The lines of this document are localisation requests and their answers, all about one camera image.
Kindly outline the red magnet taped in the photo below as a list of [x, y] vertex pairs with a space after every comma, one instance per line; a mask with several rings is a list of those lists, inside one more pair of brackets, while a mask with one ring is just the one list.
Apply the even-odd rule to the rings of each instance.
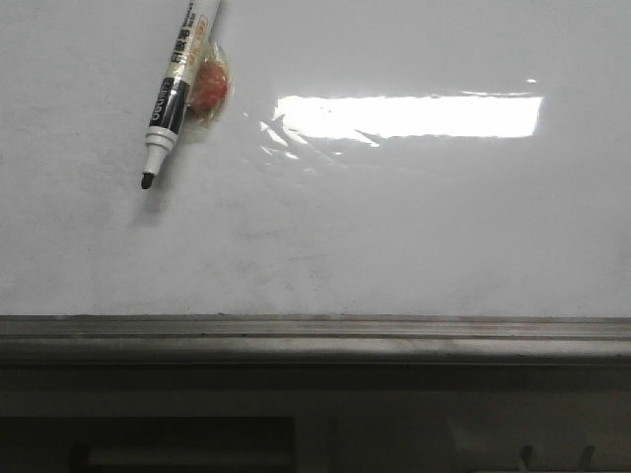
[[192, 92], [187, 99], [186, 124], [208, 128], [223, 111], [232, 88], [229, 61], [219, 44], [206, 44]]

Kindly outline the white whiteboard surface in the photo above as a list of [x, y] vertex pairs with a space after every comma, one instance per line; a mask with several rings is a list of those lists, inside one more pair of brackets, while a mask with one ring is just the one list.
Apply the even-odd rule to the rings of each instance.
[[630, 313], [626, 1], [226, 1], [149, 190], [183, 1], [1, 5], [5, 315]]

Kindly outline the white black whiteboard marker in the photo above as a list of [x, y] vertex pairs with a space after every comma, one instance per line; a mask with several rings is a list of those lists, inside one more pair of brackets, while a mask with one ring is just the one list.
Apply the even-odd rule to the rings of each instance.
[[141, 177], [143, 190], [152, 187], [166, 158], [176, 147], [220, 5], [219, 1], [190, 1], [187, 5], [145, 134], [147, 160]]

